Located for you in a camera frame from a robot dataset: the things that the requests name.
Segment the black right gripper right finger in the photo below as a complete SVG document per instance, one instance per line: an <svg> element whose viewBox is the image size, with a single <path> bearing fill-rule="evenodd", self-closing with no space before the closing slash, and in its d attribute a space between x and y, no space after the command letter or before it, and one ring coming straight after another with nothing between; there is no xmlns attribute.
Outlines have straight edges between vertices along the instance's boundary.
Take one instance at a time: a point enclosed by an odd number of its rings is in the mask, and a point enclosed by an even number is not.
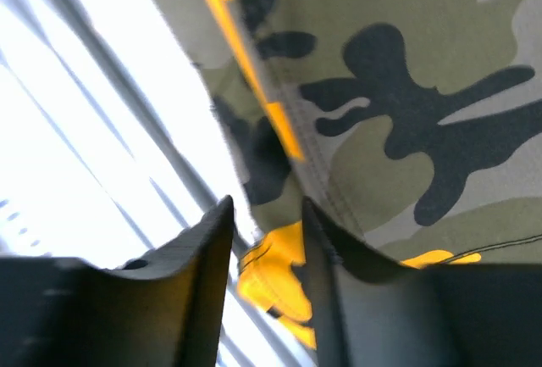
<svg viewBox="0 0 542 367"><path fill-rule="evenodd" d="M302 202L303 290L321 366L538 366L541 268L414 269Z"/></svg>

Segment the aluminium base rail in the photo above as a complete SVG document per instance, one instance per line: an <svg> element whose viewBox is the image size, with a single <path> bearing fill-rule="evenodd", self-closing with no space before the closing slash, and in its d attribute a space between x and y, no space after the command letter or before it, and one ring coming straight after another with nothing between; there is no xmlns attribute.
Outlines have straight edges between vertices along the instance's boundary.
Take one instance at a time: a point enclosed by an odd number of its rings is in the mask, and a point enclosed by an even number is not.
<svg viewBox="0 0 542 367"><path fill-rule="evenodd" d="M118 268L224 195L237 230L219 366L311 366L236 291L261 231L196 66L158 0L1 0L1 250Z"/></svg>

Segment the camouflage yellow green trousers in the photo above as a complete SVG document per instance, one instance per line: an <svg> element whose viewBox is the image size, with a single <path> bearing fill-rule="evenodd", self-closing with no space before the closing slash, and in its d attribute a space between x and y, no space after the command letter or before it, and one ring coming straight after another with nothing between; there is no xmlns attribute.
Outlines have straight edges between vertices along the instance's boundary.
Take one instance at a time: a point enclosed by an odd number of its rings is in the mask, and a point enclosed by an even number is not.
<svg viewBox="0 0 542 367"><path fill-rule="evenodd" d="M301 201L395 261L541 260L541 0L154 0L263 238L239 294L316 344Z"/></svg>

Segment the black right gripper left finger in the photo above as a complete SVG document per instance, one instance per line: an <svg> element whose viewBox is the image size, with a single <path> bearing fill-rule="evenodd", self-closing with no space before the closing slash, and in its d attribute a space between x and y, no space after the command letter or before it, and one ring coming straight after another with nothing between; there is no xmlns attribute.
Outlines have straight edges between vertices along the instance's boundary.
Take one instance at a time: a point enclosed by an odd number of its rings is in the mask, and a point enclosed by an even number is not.
<svg viewBox="0 0 542 367"><path fill-rule="evenodd" d="M2 258L2 365L214 365L234 228L225 197L197 225L121 269Z"/></svg>

